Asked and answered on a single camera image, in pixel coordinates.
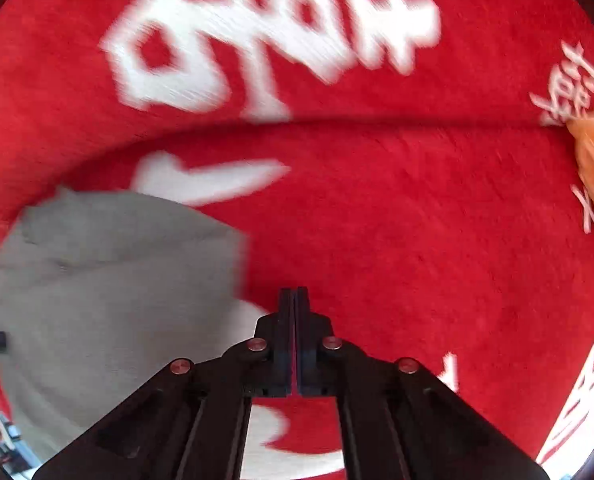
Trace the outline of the grey knit sweater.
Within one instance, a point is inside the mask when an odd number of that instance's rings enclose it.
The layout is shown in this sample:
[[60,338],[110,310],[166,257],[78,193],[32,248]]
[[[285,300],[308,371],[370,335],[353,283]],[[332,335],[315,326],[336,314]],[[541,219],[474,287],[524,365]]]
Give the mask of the grey knit sweater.
[[132,192],[27,208],[0,245],[0,382],[32,452],[48,460],[172,360],[250,336],[244,249],[231,226]]

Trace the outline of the red wedding bed blanket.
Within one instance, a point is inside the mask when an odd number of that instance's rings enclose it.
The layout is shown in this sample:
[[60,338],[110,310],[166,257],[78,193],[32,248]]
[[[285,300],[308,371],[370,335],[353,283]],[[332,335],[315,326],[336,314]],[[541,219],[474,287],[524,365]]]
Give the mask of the red wedding bed blanket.
[[594,0],[0,0],[0,245],[64,192],[231,226],[308,289],[333,396],[267,343],[174,359],[2,479],[594,479]]

